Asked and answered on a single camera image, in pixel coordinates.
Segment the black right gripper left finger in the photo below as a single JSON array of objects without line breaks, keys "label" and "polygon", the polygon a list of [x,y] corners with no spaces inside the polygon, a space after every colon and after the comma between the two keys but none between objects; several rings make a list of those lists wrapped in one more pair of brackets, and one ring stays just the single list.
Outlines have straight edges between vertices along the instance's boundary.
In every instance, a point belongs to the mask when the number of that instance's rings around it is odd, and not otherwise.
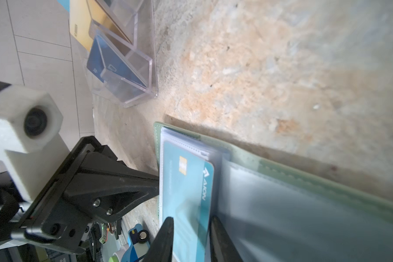
[{"label": "black right gripper left finger", "polygon": [[174,219],[167,217],[163,222],[143,262],[171,262],[174,243]]}]

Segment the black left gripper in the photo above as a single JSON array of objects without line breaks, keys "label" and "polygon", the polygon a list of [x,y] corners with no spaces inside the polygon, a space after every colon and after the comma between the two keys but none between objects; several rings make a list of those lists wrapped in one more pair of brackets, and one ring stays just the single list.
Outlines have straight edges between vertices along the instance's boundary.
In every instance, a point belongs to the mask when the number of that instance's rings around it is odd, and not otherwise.
[{"label": "black left gripper", "polygon": [[94,136],[80,139],[10,236],[68,254],[95,222],[112,223],[159,195],[159,177],[131,169]]}]

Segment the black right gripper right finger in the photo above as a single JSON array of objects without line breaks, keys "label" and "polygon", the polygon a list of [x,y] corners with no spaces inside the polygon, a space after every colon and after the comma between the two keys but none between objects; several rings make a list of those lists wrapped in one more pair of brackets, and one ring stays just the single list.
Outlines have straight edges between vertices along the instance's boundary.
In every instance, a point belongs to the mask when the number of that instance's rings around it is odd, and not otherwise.
[{"label": "black right gripper right finger", "polygon": [[212,262],[243,262],[238,250],[217,216],[211,218],[209,235]]}]

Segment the teal credit card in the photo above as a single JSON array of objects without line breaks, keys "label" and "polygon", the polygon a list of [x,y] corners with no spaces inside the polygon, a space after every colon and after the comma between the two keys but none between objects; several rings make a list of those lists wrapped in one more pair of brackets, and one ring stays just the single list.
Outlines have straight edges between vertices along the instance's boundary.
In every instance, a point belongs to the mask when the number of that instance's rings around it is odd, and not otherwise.
[{"label": "teal credit card", "polygon": [[174,256],[179,262],[203,262],[214,166],[169,141],[163,144],[161,165],[162,219],[174,220]]}]

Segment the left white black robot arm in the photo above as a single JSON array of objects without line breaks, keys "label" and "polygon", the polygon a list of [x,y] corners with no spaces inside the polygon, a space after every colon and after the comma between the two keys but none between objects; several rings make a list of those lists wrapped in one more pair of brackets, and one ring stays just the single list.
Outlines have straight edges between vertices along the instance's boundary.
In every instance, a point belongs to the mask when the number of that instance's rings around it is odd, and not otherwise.
[{"label": "left white black robot arm", "polygon": [[159,193],[159,178],[118,160],[95,137],[79,140],[32,205],[0,186],[0,245],[12,240],[68,254],[85,252],[93,224],[116,223]]}]

